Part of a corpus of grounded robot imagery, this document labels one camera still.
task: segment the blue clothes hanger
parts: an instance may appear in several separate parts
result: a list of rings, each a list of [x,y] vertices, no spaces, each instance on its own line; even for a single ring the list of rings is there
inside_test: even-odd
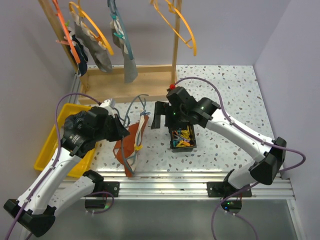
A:
[[[127,31],[126,31],[124,22],[122,21],[120,13],[119,13],[119,11],[117,9],[116,0],[107,0],[107,5],[108,5],[108,7],[110,9],[112,18],[118,17],[120,27],[122,28],[122,31],[123,31],[123,35],[124,35],[123,37],[125,38],[124,44],[126,46],[126,49],[128,50],[128,55],[129,55],[130,60],[133,60],[134,59],[134,54],[132,53],[131,45],[130,45],[130,42],[129,42],[129,37],[127,35]],[[120,36],[118,34],[115,34],[115,35],[118,38],[122,38],[122,36]]]

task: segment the yellow clothes hanger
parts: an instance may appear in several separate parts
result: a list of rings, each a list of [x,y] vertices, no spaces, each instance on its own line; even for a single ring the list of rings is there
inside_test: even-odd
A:
[[[178,11],[178,9],[175,7],[175,0],[172,0],[172,2],[170,2],[169,0],[165,0],[166,3],[168,4],[168,11],[172,14],[177,14],[181,20],[183,21],[184,25],[186,26],[186,28],[189,31],[189,34],[191,36],[191,38],[189,40],[185,40],[180,34],[179,32],[177,32],[175,30],[175,28],[171,25],[171,23],[166,19],[166,17],[162,14],[162,12],[159,10],[159,5],[158,5],[158,0],[150,0],[150,4],[154,6],[154,9],[160,14],[160,16],[163,18],[163,20],[166,22],[166,24],[169,25],[170,28],[172,28],[172,30],[174,31],[174,33],[183,41],[183,43],[185,45],[187,45],[188,48],[193,49],[193,55],[196,56],[197,55],[197,43],[196,43],[196,39],[195,36],[189,26],[189,24],[187,23],[186,19],[184,18],[184,16]]]
[[[109,51],[110,55],[114,55],[114,51],[113,51],[111,45],[109,44],[108,40],[107,40],[106,37],[104,36],[104,34],[100,31],[100,29],[99,29],[98,26],[95,24],[95,22],[86,14],[86,12],[82,10],[81,5],[80,5],[80,0],[78,0],[78,4],[74,3],[73,1],[69,2],[69,10],[70,10],[70,12],[72,12],[72,13],[74,13],[74,14],[77,14],[76,11],[75,11],[75,9],[74,9],[74,7],[77,9],[79,17],[81,17],[81,18],[86,18],[86,19],[90,22],[90,24],[94,27],[94,29],[98,32],[98,36],[97,36],[97,35],[96,35],[94,32],[92,32],[92,31],[90,30],[90,28],[88,28],[88,26],[83,22],[82,24],[88,29],[88,31],[90,32],[90,34],[95,38],[95,40],[96,40],[97,42],[100,42],[101,45],[102,45],[103,47],[105,47],[105,48]]]

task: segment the white wall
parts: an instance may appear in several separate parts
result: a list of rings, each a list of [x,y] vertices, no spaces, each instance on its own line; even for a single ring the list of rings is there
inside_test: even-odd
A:
[[[174,33],[149,0],[116,0],[126,25],[136,63],[171,64]],[[174,25],[164,0],[161,11]],[[182,0],[182,14],[193,30],[198,54],[179,42],[178,64],[253,65],[277,26],[290,0]],[[69,0],[59,0],[65,18],[69,17]],[[111,42],[110,11],[107,0],[82,0],[81,6]],[[189,39],[186,28],[181,32]],[[123,64],[120,50],[113,64]]]
[[[320,239],[319,9],[319,0],[291,0],[254,66],[275,135],[307,157],[288,175],[310,240]],[[288,154],[285,165],[300,159]]]
[[[0,7],[0,203],[34,181],[35,160],[71,89],[72,67],[37,1]],[[13,219],[0,207],[0,239]]]

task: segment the wooden post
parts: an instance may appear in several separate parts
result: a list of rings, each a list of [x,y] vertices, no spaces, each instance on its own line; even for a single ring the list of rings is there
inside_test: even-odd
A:
[[[176,1],[176,9],[181,13],[182,0]],[[180,32],[180,17],[178,14],[175,14],[175,27],[174,29],[179,33]],[[172,57],[172,72],[171,72],[171,83],[176,81],[176,68],[177,68],[177,57],[178,57],[178,43],[179,37],[177,34],[174,34],[174,45],[173,45],[173,57]]]
[[[55,33],[55,35],[57,36],[59,41],[65,41],[64,36],[65,33],[61,27],[60,21],[58,20],[58,17],[56,16],[55,11],[52,8],[51,3],[49,2],[49,0],[38,0],[40,6],[43,9],[44,14],[46,15],[46,18],[49,20],[49,23]],[[75,72],[78,71],[78,66],[76,64],[76,61],[70,51],[70,48],[65,45],[65,44],[60,44],[65,52],[65,54],[67,55],[73,69]],[[89,82],[88,82],[88,76],[84,75],[80,77],[83,89],[85,91],[89,90]]]

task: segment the gray cloth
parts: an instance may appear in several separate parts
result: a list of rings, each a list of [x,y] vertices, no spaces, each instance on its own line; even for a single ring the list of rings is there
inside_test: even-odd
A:
[[[86,46],[97,67],[105,73],[112,72],[112,64],[108,55],[108,50],[99,46],[96,40],[93,40],[85,34],[81,26],[74,22],[75,36],[82,40],[83,45]]]
[[[114,33],[116,33],[116,29],[111,28],[112,32],[112,40],[113,43],[121,49],[122,55],[123,55],[123,68],[124,68],[124,83],[129,84],[132,83],[138,76],[138,70],[136,66],[135,59],[130,60],[129,55],[125,53],[125,45],[123,41],[120,41],[120,38],[115,36]]]

